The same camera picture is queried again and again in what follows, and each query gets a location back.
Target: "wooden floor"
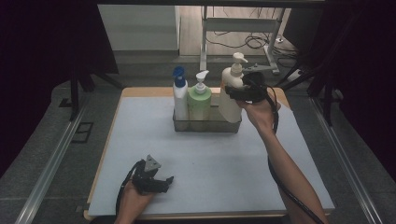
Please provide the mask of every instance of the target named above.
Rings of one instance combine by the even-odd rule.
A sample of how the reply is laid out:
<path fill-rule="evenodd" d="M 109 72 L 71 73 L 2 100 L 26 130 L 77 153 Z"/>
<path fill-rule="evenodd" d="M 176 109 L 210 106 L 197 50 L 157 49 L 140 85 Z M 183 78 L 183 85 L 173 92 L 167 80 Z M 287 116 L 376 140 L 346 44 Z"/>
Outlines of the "wooden floor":
<path fill-rule="evenodd" d="M 202 15 L 201 7 L 179 7 L 180 10 L 180 56 L 200 55 L 200 47 L 202 42 Z M 209 7 L 207 9 L 207 17 L 216 18 L 260 18 L 275 19 L 280 13 L 280 8 L 267 7 Z M 283 34 L 285 24 L 288 20 L 290 9 L 286 9 L 283 22 L 280 27 L 278 37 Z M 245 39 L 250 33 L 232 32 L 222 35 L 223 32 L 207 32 L 207 40 L 220 43 L 227 46 L 238 47 L 244 45 Z M 265 38 L 264 34 L 253 34 Z M 251 41 L 249 44 L 257 47 L 260 44 Z M 207 55 L 232 55 L 239 51 L 245 55 L 264 55 L 263 48 L 252 49 L 248 46 L 242 48 L 229 48 L 219 44 L 211 44 L 206 41 Z M 276 43 L 276 46 L 283 49 L 294 49 L 288 41 Z"/>

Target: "bottle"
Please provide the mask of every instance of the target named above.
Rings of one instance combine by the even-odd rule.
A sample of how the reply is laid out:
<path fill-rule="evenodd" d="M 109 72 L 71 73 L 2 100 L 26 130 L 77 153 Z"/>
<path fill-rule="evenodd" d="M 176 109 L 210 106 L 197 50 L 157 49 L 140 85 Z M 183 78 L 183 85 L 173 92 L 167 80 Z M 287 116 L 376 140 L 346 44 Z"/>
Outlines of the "bottle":
<path fill-rule="evenodd" d="M 209 120 L 212 90 L 204 84 L 207 73 L 209 73 L 209 71 L 198 73 L 196 75 L 198 83 L 189 88 L 187 102 L 189 105 L 190 120 Z"/>
<path fill-rule="evenodd" d="M 189 120 L 189 109 L 187 106 L 188 83 L 186 78 L 184 78 L 184 68 L 181 66 L 176 67 L 173 77 L 175 78 L 173 85 L 175 120 Z"/>
<path fill-rule="evenodd" d="M 236 123 L 241 120 L 242 109 L 238 106 L 236 101 L 231 99 L 225 92 L 225 86 L 243 88 L 241 63 L 247 62 L 248 60 L 244 58 L 244 54 L 237 52 L 233 55 L 233 66 L 225 68 L 221 75 L 219 112 L 231 123 Z"/>

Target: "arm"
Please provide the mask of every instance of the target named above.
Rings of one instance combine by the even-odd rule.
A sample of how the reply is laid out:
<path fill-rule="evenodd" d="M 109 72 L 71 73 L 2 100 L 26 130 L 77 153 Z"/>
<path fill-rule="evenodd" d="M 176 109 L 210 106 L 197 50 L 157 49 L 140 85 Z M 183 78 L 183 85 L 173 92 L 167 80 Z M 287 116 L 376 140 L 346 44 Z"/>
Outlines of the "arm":
<path fill-rule="evenodd" d="M 241 101 L 237 101 L 237 103 L 247 111 L 250 122 L 254 125 L 262 138 L 268 152 L 268 158 L 273 164 L 275 173 L 280 181 L 292 194 L 294 194 L 294 196 L 312 210 L 323 223 L 329 223 L 315 190 L 278 141 L 273 130 L 274 116 L 269 103 L 267 101 L 261 101 L 256 104 L 249 104 Z M 289 212 L 292 223 L 315 223 L 312 218 L 290 200 L 281 189 L 279 192 Z"/>
<path fill-rule="evenodd" d="M 145 210 L 154 195 L 154 193 L 140 195 L 132 184 L 132 181 L 128 181 L 121 197 L 120 211 L 115 224 L 134 223 L 136 218 Z"/>

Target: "white wall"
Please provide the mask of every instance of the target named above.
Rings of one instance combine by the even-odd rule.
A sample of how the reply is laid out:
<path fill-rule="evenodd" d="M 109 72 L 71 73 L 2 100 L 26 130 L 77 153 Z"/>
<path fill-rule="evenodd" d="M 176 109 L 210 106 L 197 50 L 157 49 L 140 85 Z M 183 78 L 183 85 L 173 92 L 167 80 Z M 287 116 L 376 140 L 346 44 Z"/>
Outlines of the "white wall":
<path fill-rule="evenodd" d="M 178 50 L 178 7 L 98 7 L 113 50 Z"/>

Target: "gray carpet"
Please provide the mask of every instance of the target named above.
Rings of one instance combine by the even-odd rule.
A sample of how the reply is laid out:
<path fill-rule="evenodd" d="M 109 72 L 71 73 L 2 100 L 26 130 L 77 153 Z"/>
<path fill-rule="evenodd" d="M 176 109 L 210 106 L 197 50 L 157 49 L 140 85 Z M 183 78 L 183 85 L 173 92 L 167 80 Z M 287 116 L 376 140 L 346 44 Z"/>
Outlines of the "gray carpet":
<path fill-rule="evenodd" d="M 125 86 L 170 87 L 173 83 L 172 71 L 177 65 L 183 65 L 186 68 L 190 84 L 196 82 L 194 75 L 199 70 L 198 63 L 124 63 L 119 64 L 120 75 L 111 76 Z M 206 85 L 217 87 L 222 69 L 229 65 L 229 63 L 209 63 L 207 68 L 210 73 L 205 82 Z M 280 70 L 284 75 L 288 68 L 280 67 Z M 268 83 L 275 84 L 283 75 L 267 76 Z M 120 90 L 95 76 L 93 78 L 96 89 L 92 93 L 86 93 L 90 95 L 91 100 L 81 121 L 92 123 L 92 134 L 87 143 L 70 144 L 46 197 L 38 209 L 34 223 L 88 223 L 82 211 L 86 206 L 85 202 L 88 199 L 120 99 Z M 329 216 L 330 222 L 368 223 L 304 92 L 308 84 L 308 82 L 303 83 L 288 91 L 287 96 L 323 182 L 336 205 L 335 210 Z M 0 179 L 0 223 L 15 222 L 64 131 L 70 116 L 70 108 L 59 107 L 59 104 L 63 98 L 69 98 L 68 86 L 68 83 L 64 83 L 53 90 L 52 103 L 45 117 L 19 157 Z M 393 214 L 396 211 L 395 183 L 384 171 L 370 148 L 348 125 L 337 105 L 332 107 L 332 117 L 334 129 L 384 218 L 384 223 L 396 223 Z M 81 136 L 75 136 L 75 140 L 80 139 Z M 239 223 L 249 223 L 248 220 L 239 221 Z"/>

